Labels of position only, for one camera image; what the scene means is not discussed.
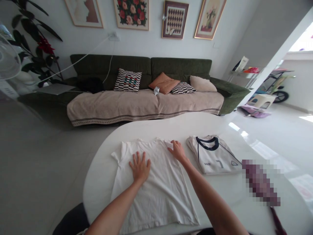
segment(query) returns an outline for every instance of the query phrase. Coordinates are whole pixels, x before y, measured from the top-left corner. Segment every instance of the orange pillow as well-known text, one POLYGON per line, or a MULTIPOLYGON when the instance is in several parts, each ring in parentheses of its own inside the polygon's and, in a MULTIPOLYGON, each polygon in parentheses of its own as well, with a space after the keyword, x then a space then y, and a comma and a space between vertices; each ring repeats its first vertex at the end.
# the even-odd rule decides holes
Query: orange pillow
POLYGON ((150 85, 149 87, 154 89, 156 86, 160 88, 160 92, 164 95, 171 92, 171 90, 180 83, 179 80, 171 79, 165 73, 161 73, 150 85))

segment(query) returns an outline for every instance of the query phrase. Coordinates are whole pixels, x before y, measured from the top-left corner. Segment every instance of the bicycle wheel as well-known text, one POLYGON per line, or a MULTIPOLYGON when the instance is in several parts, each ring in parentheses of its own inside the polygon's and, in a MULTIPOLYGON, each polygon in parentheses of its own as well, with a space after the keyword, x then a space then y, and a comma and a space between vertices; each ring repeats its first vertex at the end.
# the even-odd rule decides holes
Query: bicycle wheel
POLYGON ((289 94, 285 91, 275 91, 272 95, 277 96, 273 103, 282 103, 289 98, 289 94))

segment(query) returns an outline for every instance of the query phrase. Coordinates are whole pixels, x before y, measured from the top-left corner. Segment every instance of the window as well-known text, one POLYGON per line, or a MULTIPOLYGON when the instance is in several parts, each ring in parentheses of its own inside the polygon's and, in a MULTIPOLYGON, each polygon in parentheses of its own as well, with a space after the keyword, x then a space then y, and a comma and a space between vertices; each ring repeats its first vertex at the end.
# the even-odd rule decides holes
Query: window
POLYGON ((313 23, 306 29, 296 43, 290 48, 290 52, 313 51, 313 23))

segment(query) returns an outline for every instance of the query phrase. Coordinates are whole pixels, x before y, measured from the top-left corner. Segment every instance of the white jersey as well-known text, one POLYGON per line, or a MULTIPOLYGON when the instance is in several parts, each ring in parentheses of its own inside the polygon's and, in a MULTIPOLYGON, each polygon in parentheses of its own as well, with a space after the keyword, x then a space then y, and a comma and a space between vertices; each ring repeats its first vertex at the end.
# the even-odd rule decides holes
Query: white jersey
POLYGON ((145 151, 146 160, 151 160, 149 177, 138 191, 120 234, 134 233, 171 223, 199 225, 180 164, 167 147, 173 148, 170 141, 137 140, 122 142, 121 148, 112 153, 118 162, 118 169, 111 201, 133 182, 129 166, 129 161, 133 159, 132 155, 139 151, 142 156, 145 151))
POLYGON ((186 142, 194 153, 195 160, 203 174, 218 175, 241 172, 242 164, 221 138, 215 135, 203 138, 190 136, 186 142))

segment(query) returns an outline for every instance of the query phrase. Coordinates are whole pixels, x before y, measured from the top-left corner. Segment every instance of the hand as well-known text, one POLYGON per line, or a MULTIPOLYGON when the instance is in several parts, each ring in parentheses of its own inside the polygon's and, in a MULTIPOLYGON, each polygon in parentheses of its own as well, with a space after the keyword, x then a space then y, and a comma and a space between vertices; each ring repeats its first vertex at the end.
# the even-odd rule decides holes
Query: hand
POLYGON ((139 152, 137 152, 137 159, 135 154, 133 154, 133 161, 134 164, 129 162, 129 165, 133 170, 134 182, 136 181, 143 184, 149 176, 151 161, 149 159, 146 165, 146 152, 143 152, 142 160, 140 159, 139 152))
POLYGON ((185 155, 184 148, 180 142, 177 140, 172 140, 171 143, 173 144, 173 149, 167 148, 171 154, 181 163, 185 160, 188 160, 188 158, 185 155))

